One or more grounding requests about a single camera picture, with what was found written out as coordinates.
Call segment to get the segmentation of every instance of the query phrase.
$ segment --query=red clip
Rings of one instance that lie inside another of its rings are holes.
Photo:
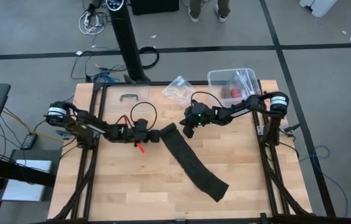
[[[145,149],[143,148],[143,146],[140,143],[136,143],[136,145],[139,148],[139,150],[141,150],[142,153],[145,152]]]

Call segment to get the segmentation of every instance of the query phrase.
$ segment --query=concrete floor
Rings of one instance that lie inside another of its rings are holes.
[[[339,0],[322,18],[310,15],[308,9],[299,6],[298,0],[266,3],[281,45],[350,43],[351,0]],[[131,16],[138,45],[169,48],[273,44],[259,1],[231,0],[232,13],[224,24],[216,21],[214,4],[211,1],[204,6],[198,24],[189,21],[186,8],[181,5],[177,12]],[[81,34],[77,27],[82,12],[82,0],[0,0],[0,55],[94,50],[93,37]],[[107,27],[95,44],[117,47],[112,28]],[[331,150],[328,159],[320,159],[323,171],[344,188],[351,217],[351,48],[284,50],[283,53],[314,145],[324,144]],[[77,64],[74,76],[84,74],[85,59]],[[142,60],[147,63],[152,55],[143,55]],[[29,126],[42,121],[51,102],[73,95],[80,81],[70,79],[73,62],[73,57],[0,60],[0,83],[12,86],[6,106]],[[97,72],[94,63],[111,67],[123,63],[123,59],[93,57],[88,73]],[[160,62],[146,74],[152,81],[171,81],[179,75],[188,80],[205,80],[210,70],[242,67],[252,68],[259,79],[277,80],[279,89],[289,93],[275,50],[166,53],[161,54]],[[289,122],[297,123],[293,106],[289,108]],[[11,118],[4,116],[4,119],[23,139],[26,130]],[[55,134],[55,129],[46,124],[39,131]],[[14,139],[9,131],[6,134]],[[40,138],[35,148],[57,150],[60,146],[60,142]],[[296,147],[302,158],[307,156],[300,130]],[[0,152],[3,152],[2,138]],[[325,215],[310,163],[302,162],[301,169],[313,211]],[[337,215],[344,216],[341,191],[332,182],[327,181],[327,186]],[[48,209],[49,202],[5,202],[0,210],[0,223],[41,222]]]

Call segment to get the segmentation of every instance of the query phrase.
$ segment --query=person's shoe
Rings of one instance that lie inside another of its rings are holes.
[[[218,20],[220,22],[225,22],[227,20],[227,16],[226,15],[221,15],[218,12],[220,11],[220,8],[218,7],[218,4],[215,5],[214,7],[214,12],[216,13],[216,15],[218,16]]]
[[[193,13],[188,7],[188,16],[192,22],[199,22],[199,16],[196,13]]]

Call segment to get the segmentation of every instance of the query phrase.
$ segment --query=wooden tabletop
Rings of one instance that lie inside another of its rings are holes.
[[[261,85],[263,91],[278,90],[274,80],[262,80]],[[73,103],[78,108],[89,109],[92,87],[92,84],[77,85]],[[151,103],[158,113],[154,129],[162,129],[174,122],[182,132],[178,122],[183,119],[184,108],[164,96],[163,88],[151,87]],[[208,87],[195,86],[195,89],[207,91]],[[207,95],[200,94],[194,98],[209,105],[212,103]],[[99,102],[98,97],[95,111],[98,111]],[[112,112],[106,106],[103,120],[114,123],[122,114]],[[147,113],[135,113],[133,117],[152,122],[154,113],[151,109]],[[216,203],[192,183],[163,142],[143,144],[146,152],[141,153],[133,144],[112,143],[101,138],[89,221],[253,218],[263,212],[271,214],[251,114],[234,119],[227,126],[197,128],[194,137],[185,140],[206,168],[229,185],[221,201]],[[293,146],[291,138],[281,136],[280,140]],[[73,146],[67,146],[63,152]],[[310,212],[296,153],[282,145],[277,146],[276,151],[286,188]],[[75,190],[80,156],[81,150],[74,149],[62,158],[49,218],[58,214]],[[80,203],[80,215],[84,196],[85,191]],[[276,198],[281,211],[277,190]]]

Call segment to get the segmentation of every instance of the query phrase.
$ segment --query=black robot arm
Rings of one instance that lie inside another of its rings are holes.
[[[79,147],[94,142],[94,131],[102,134],[110,142],[132,142],[134,146],[141,142],[159,142],[159,131],[148,131],[145,119],[137,120],[134,126],[129,121],[121,124],[118,122],[108,124],[71,103],[61,101],[52,103],[45,117],[46,122],[50,125],[65,128],[71,132],[77,138]]]
[[[270,109],[266,109],[265,100],[270,99]],[[204,103],[192,100],[185,112],[185,119],[180,124],[184,125],[183,132],[188,138],[194,135],[194,128],[206,124],[227,125],[234,118],[247,114],[251,111],[263,113],[270,118],[270,122],[264,127],[263,141],[277,146],[279,144],[279,127],[281,120],[288,111],[289,98],[281,92],[265,93],[264,95],[251,95],[237,105],[229,108],[213,106],[209,108]]]

